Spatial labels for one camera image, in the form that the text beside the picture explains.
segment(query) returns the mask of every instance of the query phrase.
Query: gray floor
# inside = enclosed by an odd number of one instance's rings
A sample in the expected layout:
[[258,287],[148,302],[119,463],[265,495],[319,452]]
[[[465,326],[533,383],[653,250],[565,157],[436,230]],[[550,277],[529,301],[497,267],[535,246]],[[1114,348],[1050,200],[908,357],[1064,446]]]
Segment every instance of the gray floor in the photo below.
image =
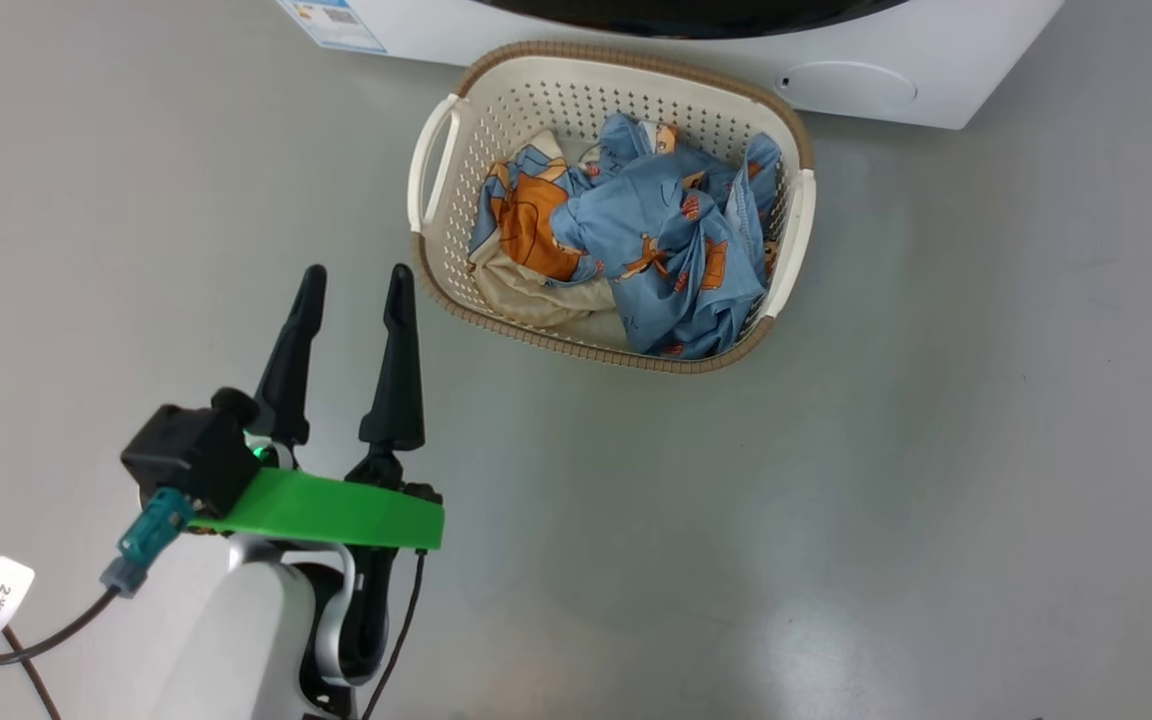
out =
[[[457,70],[317,50],[270,0],[0,3],[0,553],[28,638],[132,517],[164,401],[251,387],[328,265],[303,460],[340,473]],[[963,132],[810,118],[819,211],[776,332],[695,379],[422,302],[447,493],[386,717],[1152,717],[1152,3],[1069,0]],[[143,717],[207,589],[189,539],[41,661]],[[394,597],[410,586],[397,569]],[[0,670],[0,717],[40,717]]]

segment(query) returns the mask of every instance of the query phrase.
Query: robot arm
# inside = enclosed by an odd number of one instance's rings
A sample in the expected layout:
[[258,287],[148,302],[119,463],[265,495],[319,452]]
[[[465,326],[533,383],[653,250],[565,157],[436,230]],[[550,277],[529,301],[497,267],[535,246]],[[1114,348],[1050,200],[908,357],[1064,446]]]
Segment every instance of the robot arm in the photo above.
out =
[[[197,510],[191,532],[228,536],[230,544],[229,574],[198,619],[156,719],[353,717],[353,689],[374,676],[387,646],[389,574],[399,548],[419,552],[422,566],[424,553],[442,543],[442,497],[406,483],[394,455],[425,444],[407,266],[397,265],[391,278],[389,340],[376,401],[359,425],[367,455],[344,482],[300,469],[294,448],[305,445],[310,430],[308,359],[325,291],[325,270],[312,266],[255,400],[225,388],[210,409],[161,407],[123,452],[142,505],[180,493]],[[297,553],[324,551],[339,566],[293,561]],[[114,566],[106,571],[106,579],[119,577]]]

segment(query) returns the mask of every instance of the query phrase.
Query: laundry basket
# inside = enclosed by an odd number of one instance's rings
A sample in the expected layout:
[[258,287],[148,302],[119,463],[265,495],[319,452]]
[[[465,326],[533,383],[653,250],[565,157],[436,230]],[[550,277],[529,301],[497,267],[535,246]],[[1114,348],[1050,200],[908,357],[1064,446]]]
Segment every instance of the laundry basket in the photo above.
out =
[[[780,242],[767,293],[736,343],[706,359],[666,359],[628,350],[616,314],[536,328],[499,314],[470,275],[468,243],[488,168],[543,129],[559,142],[598,141],[602,120],[626,113],[677,127],[680,139],[732,167],[766,132],[781,147],[768,238]],[[429,168],[447,131],[442,160]],[[417,274],[434,301],[458,318],[508,338],[576,357],[665,373],[705,373],[736,363],[763,341],[790,296],[814,214],[812,145],[794,109],[768,91],[722,74],[617,50],[523,41],[500,47],[467,70],[430,115],[407,184]]]

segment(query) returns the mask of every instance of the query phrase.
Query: green plastic part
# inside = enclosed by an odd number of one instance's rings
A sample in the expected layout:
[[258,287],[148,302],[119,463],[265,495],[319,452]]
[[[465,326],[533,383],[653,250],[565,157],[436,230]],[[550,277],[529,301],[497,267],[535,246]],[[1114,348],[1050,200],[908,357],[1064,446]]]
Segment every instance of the green plastic part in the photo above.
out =
[[294,541],[438,550],[444,507],[374,486],[317,478],[301,470],[262,469],[225,520],[192,526]]

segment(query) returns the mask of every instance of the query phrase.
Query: basket handle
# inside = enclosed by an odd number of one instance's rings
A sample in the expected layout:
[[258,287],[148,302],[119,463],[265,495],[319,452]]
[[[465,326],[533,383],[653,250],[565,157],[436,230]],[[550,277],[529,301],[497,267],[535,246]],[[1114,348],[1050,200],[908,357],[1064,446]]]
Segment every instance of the basket handle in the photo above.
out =
[[794,290],[794,281],[803,270],[803,258],[808,251],[808,238],[812,237],[812,222],[814,221],[814,172],[812,169],[799,170],[799,176],[794,180],[797,192],[794,194],[794,202],[790,204],[790,217],[788,217],[788,232],[785,234],[782,243],[790,243],[790,253],[780,259],[776,264],[776,274],[772,279],[771,290],[767,293],[767,304],[763,306],[763,313],[771,316],[780,314],[786,301],[790,298],[790,290]]
[[[461,132],[461,113],[456,108],[461,97],[448,94],[447,99],[435,106],[425,120],[424,129],[420,129],[420,137],[416,141],[416,150],[412,152],[411,172],[407,174],[407,221],[411,223],[412,232],[424,232],[425,225],[434,222],[434,210],[438,202],[444,197],[444,184],[447,183],[447,170],[452,166],[452,150],[456,147],[456,136]],[[430,190],[429,202],[425,202],[424,187],[425,173],[429,167],[429,157],[434,151],[434,137],[448,123],[447,142],[444,143],[444,159],[439,161],[438,176],[434,177],[434,187]]]

